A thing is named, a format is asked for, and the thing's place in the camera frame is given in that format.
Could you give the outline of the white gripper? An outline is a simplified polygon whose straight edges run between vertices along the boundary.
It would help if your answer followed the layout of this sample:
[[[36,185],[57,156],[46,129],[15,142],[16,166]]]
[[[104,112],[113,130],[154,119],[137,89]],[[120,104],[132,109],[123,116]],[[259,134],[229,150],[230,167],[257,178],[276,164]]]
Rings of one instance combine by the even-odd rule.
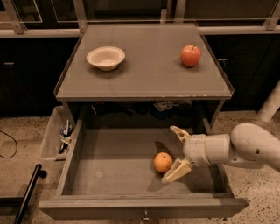
[[[172,125],[170,130],[183,144],[183,153],[186,159],[177,158],[171,169],[162,177],[163,184],[171,183],[189,173],[193,166],[209,166],[206,154],[206,139],[204,134],[190,135],[184,129]]]

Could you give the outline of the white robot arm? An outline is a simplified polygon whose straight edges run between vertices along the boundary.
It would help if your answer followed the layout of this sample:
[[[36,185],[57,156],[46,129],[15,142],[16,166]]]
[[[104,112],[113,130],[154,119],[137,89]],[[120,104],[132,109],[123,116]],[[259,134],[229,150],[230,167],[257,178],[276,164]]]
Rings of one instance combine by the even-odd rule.
[[[253,123],[236,125],[230,135],[190,135],[177,126],[171,126],[170,130],[182,143],[185,158],[175,160],[162,177],[163,183],[180,179],[194,167],[212,164],[248,169],[260,169],[267,165],[280,172],[280,141]]]

